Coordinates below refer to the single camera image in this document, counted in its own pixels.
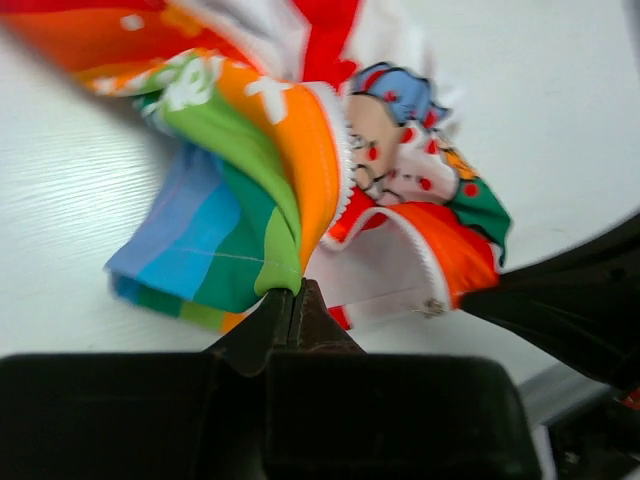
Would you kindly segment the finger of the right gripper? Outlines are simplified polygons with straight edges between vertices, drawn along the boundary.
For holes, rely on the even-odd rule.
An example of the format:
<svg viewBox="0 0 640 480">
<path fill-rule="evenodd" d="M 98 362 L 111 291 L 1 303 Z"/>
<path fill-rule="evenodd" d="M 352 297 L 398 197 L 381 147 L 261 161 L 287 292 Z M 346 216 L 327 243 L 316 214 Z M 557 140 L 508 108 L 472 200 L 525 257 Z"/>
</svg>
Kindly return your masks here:
<svg viewBox="0 0 640 480">
<path fill-rule="evenodd" d="M 595 381 L 638 388 L 639 217 L 503 275 L 461 307 Z"/>
</svg>

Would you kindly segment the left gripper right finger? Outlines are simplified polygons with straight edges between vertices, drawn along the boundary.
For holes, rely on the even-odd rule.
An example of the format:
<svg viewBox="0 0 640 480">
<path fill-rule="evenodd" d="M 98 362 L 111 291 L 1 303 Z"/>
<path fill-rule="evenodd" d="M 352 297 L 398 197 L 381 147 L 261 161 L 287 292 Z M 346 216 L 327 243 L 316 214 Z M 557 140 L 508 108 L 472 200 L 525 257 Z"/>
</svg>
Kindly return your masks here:
<svg viewBox="0 0 640 480">
<path fill-rule="evenodd" d="M 330 315 L 318 283 L 306 278 L 293 301 L 286 349 L 320 353 L 365 353 Z"/>
</svg>

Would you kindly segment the colourful children's zip jacket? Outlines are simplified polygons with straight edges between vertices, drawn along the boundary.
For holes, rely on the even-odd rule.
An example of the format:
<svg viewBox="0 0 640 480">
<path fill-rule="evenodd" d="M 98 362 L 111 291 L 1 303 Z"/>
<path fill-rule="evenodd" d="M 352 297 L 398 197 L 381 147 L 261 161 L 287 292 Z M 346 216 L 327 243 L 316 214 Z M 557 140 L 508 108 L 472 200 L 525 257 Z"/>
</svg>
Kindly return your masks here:
<svg viewBox="0 0 640 480">
<path fill-rule="evenodd" d="M 2 22 L 180 147 L 106 268 L 120 298 L 227 332 L 309 264 L 343 328 L 495 286 L 510 217 L 447 136 L 397 1 L 5 1 Z"/>
</svg>

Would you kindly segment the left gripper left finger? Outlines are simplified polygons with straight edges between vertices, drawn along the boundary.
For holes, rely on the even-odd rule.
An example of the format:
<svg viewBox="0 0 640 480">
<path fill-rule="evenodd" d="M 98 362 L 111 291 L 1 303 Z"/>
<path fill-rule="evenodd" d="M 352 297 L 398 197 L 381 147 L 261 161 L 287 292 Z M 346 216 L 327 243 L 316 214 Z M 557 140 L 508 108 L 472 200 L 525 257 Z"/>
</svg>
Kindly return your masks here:
<svg viewBox="0 0 640 480">
<path fill-rule="evenodd" d="M 204 352 L 242 377 L 259 375 L 270 352 L 287 344 L 294 300 L 289 290 L 270 290 L 255 310 Z"/>
</svg>

